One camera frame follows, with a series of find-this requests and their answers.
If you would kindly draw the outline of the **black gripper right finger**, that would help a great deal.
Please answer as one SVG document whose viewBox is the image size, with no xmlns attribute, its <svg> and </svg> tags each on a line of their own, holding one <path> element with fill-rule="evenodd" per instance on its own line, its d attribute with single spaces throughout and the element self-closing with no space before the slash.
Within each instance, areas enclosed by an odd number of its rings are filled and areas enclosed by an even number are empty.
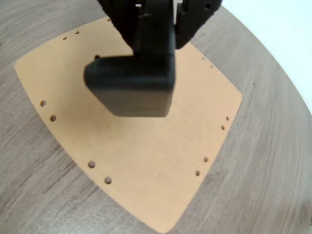
<svg viewBox="0 0 312 234">
<path fill-rule="evenodd" d="M 198 29 L 220 8 L 222 0 L 183 0 L 177 4 L 176 49 L 185 46 Z"/>
</svg>

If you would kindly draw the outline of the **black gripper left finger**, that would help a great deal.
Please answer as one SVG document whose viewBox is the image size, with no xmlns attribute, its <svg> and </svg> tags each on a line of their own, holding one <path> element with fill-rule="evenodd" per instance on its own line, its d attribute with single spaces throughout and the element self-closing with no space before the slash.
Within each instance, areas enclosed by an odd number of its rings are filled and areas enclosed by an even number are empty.
<svg viewBox="0 0 312 234">
<path fill-rule="evenodd" d="M 114 27 L 120 32 L 124 41 L 134 53 L 139 53 L 141 13 L 138 5 L 143 5 L 142 0 L 98 0 L 102 10 L 112 21 Z"/>
</svg>

